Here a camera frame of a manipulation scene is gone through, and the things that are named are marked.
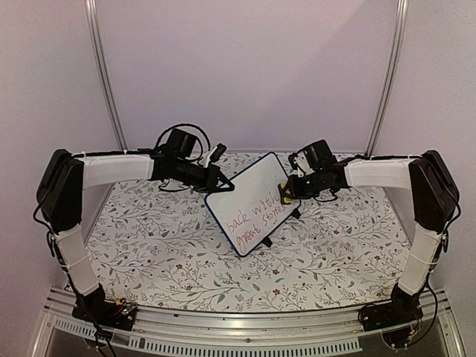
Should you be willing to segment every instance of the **whiteboard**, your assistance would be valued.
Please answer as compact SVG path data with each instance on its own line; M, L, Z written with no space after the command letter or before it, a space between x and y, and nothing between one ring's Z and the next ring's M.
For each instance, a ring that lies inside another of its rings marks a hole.
M241 257L289 217L300 201L282 205L279 184L288 176L276 154L270 152L231 179L235 190L210 193L205 204L231 246Z
M194 123L228 149L365 151L397 1L96 2L130 149Z

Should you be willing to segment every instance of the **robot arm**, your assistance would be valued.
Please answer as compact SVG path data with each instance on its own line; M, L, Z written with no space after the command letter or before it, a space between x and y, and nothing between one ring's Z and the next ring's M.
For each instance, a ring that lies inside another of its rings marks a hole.
M415 237L408 261L395 285L389 306L362 309L364 328L381 329L421 318L419 295L428 273L446 249L446 228L459 200L458 189L440 154L427 151L419 156L353 158L337 161L326 141L317 141L289 156L297 175L279 186L281 201L316 199L319 193L342 188L380 186L412 192L416 221Z
M122 329L130 329L134 318L131 306L124 304L123 314L118 314L118 307L105 301L89 262L81 231L83 190L120 181L165 179L188 184L199 192L233 190L233 184L213 164L226 147L219 144L201 166L187 159L196 140L194 135L174 129L166 144L156 149L88 155L59 149L53 154L36 193L37 209L41 208L51 227L52 251L81 299L73 316L93 317L99 324Z

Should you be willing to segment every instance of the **white backdrop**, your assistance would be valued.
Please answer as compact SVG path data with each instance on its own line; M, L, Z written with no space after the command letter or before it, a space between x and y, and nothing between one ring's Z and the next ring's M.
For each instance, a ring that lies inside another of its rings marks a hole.
M178 122L231 149L326 138L362 152L385 78L396 2L112 1L101 35L129 148Z

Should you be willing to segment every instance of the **floral tablecloth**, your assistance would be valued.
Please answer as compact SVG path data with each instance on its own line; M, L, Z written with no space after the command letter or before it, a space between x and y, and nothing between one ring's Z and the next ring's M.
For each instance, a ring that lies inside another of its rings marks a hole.
M228 153L218 165L230 177L260 156ZM331 308L387 298L405 267L410 245L381 188L303 201L272 247L239 258L203 194L160 184L116 184L94 227L87 249L109 298L220 312Z

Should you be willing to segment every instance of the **black bracket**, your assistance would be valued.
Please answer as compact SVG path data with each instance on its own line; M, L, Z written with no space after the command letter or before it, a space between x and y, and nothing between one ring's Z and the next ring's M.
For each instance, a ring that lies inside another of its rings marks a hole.
M269 239L269 237L264 237L261 243L266 245L268 248L270 248L273 244L273 242Z
M292 210L291 212L291 216L296 218L296 219L299 219L300 218L300 212L297 208L295 208L294 210Z

